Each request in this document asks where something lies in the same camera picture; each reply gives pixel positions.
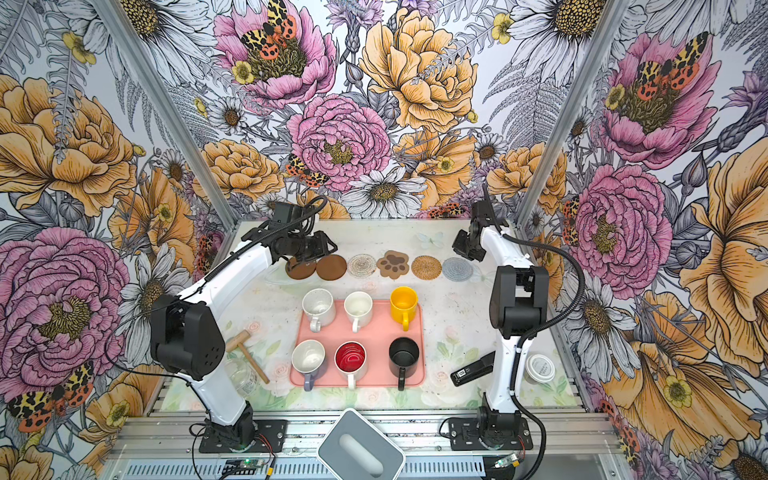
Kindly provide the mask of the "brown glossy round coaster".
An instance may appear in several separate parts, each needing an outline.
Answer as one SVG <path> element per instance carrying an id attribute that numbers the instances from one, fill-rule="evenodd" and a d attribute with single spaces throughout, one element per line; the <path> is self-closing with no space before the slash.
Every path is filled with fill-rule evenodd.
<path id="1" fill-rule="evenodd" d="M 293 280 L 304 280 L 311 277 L 316 271 L 317 262 L 299 262 L 296 258 L 291 258 L 285 266 L 286 275 Z"/>

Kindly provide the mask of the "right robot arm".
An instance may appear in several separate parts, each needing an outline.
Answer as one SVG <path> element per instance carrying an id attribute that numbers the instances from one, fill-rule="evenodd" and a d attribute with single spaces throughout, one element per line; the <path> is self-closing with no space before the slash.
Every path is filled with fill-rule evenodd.
<path id="1" fill-rule="evenodd" d="M 467 260 L 482 261 L 489 256 L 497 268 L 489 301 L 495 352 L 451 374 L 456 386 L 486 374 L 492 375 L 491 384 L 476 418 L 448 420 L 451 449 L 530 449 L 528 423 L 517 398 L 524 373 L 520 365 L 536 329 L 546 322 L 549 274 L 525 256 L 488 199 L 472 205 L 470 227 L 458 232 L 453 250 Z"/>

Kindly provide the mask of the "white patterned round coaster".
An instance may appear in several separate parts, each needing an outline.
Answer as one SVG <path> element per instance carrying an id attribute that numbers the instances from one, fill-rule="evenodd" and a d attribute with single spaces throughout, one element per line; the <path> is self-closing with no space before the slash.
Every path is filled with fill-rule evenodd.
<path id="1" fill-rule="evenodd" d="M 377 260 L 369 254 L 357 254 L 347 261 L 347 270 L 355 278 L 367 278 L 377 269 Z"/>

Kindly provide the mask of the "grey blue round coaster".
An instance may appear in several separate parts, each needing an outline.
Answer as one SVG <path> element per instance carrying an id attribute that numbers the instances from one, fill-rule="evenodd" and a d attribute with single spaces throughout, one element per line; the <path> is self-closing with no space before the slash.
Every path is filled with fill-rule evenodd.
<path id="1" fill-rule="evenodd" d="M 442 274 L 452 282 L 468 281 L 473 272 L 471 263 L 461 257 L 448 258 L 442 263 Z"/>

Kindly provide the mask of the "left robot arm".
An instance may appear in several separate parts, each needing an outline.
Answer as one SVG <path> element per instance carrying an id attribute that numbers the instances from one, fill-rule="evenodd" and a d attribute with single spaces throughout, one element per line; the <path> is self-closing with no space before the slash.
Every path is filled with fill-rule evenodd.
<path id="1" fill-rule="evenodd" d="M 209 437 L 224 448 L 250 447 L 256 427 L 250 404 L 222 365 L 226 342 L 217 316 L 279 260 L 303 264 L 338 250 L 326 233 L 314 229 L 328 203 L 323 195 L 303 206 L 279 202 L 272 217 L 243 235 L 235 250 L 201 280 L 179 294 L 161 295 L 150 309 L 151 358 L 187 382 L 209 415 Z"/>

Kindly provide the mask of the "woven rattan round coaster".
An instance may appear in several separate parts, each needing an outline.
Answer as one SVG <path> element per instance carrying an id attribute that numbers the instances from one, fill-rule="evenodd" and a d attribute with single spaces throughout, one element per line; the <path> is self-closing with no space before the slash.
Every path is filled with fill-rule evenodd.
<path id="1" fill-rule="evenodd" d="M 442 273 L 442 264 L 440 260 L 433 256 L 421 255 L 416 257 L 411 263 L 411 271 L 421 280 L 435 280 Z"/>

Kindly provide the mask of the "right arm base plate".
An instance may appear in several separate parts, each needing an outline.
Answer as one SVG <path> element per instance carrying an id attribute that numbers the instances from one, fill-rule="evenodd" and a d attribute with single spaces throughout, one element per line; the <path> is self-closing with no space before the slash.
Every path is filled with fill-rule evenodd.
<path id="1" fill-rule="evenodd" d="M 453 451 L 529 451 L 534 447 L 525 418 L 520 418 L 517 425 L 509 429 L 493 429 L 481 427 L 477 418 L 448 417 L 440 433 L 449 440 Z"/>

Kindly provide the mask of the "dark brown round coaster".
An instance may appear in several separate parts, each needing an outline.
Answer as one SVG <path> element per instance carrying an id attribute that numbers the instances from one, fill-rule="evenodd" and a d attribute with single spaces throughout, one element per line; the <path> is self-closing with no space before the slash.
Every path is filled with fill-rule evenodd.
<path id="1" fill-rule="evenodd" d="M 316 264 L 316 274 L 325 281 L 338 280 L 345 275 L 346 271 L 346 260 L 337 254 L 326 256 Z"/>

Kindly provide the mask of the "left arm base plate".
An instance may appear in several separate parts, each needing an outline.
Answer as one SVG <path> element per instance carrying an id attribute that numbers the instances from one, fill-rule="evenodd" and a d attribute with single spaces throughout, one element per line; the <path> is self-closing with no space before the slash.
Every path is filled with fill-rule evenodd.
<path id="1" fill-rule="evenodd" d="M 236 425 L 223 426 L 206 422 L 199 451 L 204 454 L 280 453 L 286 439 L 285 420 L 258 420 L 250 427 L 243 424 L 244 433 Z"/>

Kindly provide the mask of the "paw shaped cork coaster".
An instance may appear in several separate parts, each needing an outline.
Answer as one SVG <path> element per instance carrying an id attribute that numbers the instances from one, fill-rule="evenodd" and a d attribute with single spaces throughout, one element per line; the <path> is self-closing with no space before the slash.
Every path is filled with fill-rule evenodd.
<path id="1" fill-rule="evenodd" d="M 377 260 L 376 267 L 382 277 L 396 280 L 409 272 L 409 256 L 403 252 L 388 250 Z"/>

